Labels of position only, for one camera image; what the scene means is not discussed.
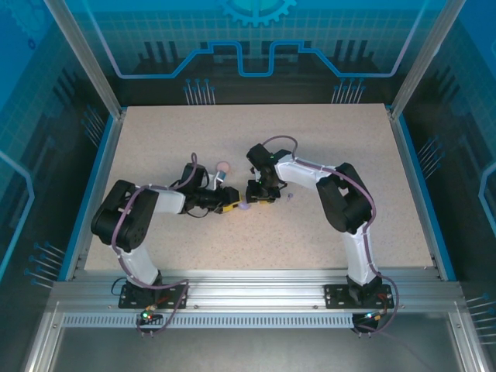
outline small purple object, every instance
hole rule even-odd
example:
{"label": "small purple object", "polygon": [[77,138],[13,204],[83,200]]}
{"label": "small purple object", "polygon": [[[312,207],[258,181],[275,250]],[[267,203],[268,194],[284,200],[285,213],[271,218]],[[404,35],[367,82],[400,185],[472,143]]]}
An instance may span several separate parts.
{"label": "small purple object", "polygon": [[243,211],[247,211],[248,209],[251,208],[251,205],[249,205],[248,203],[246,203],[245,201],[242,201],[238,204],[238,208],[239,209],[242,209]]}

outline gear logo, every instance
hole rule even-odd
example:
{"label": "gear logo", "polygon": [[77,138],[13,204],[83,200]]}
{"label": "gear logo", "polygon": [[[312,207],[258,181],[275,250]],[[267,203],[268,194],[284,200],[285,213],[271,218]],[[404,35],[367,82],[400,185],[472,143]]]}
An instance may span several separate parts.
{"label": "gear logo", "polygon": [[219,0],[219,4],[224,16],[232,16],[233,22],[258,27],[261,23],[269,26],[271,21],[279,22],[279,16],[289,14],[289,7],[295,6],[296,0]]}

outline blue wall panel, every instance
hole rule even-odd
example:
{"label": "blue wall panel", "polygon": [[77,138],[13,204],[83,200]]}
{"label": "blue wall panel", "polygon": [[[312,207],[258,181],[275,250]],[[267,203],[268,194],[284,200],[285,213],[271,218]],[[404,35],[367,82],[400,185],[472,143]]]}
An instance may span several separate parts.
{"label": "blue wall panel", "polygon": [[69,2],[124,105],[188,104],[183,88],[195,78],[215,83],[217,103],[337,103],[344,87],[356,94],[343,103],[359,92],[363,102],[390,102],[443,5]]}

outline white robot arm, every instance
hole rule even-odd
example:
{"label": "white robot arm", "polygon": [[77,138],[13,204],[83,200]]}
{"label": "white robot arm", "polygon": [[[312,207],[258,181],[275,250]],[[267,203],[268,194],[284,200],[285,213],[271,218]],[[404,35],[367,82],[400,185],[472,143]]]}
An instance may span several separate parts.
{"label": "white robot arm", "polygon": [[[366,190],[350,164],[323,166],[293,157],[286,150],[272,154],[261,144],[254,146],[246,156],[255,173],[255,180],[248,182],[246,190],[248,202],[274,202],[281,196],[280,190],[288,182],[317,191],[329,223],[342,233],[348,260],[350,295],[359,304],[375,288],[381,286],[381,278],[374,273],[377,268],[371,253],[372,262],[367,257],[363,234],[364,227],[371,218],[371,206],[351,184],[326,171],[330,169],[345,174]],[[370,242],[368,230],[366,234],[367,242]]]}
{"label": "white robot arm", "polygon": [[[177,181],[180,186],[176,191],[153,185],[138,188],[130,182],[117,181],[95,214],[91,231],[113,248],[128,282],[139,288],[160,286],[160,272],[146,249],[145,237],[151,219],[157,213],[189,214],[194,207],[207,212],[229,211],[241,197],[235,188],[220,187],[225,176],[220,170],[217,174],[208,174],[202,165],[187,164]],[[127,207],[131,198],[133,202]],[[126,208],[126,217],[122,219]],[[112,236],[116,230],[113,245]]]}

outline pink object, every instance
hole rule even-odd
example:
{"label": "pink object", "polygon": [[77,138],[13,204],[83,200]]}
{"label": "pink object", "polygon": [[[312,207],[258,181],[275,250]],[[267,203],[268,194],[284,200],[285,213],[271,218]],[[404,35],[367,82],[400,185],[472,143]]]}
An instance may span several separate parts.
{"label": "pink object", "polygon": [[229,163],[227,161],[219,161],[217,163],[216,169],[217,169],[217,171],[222,171],[222,172],[228,174],[229,171],[231,170],[231,166],[229,165]]}

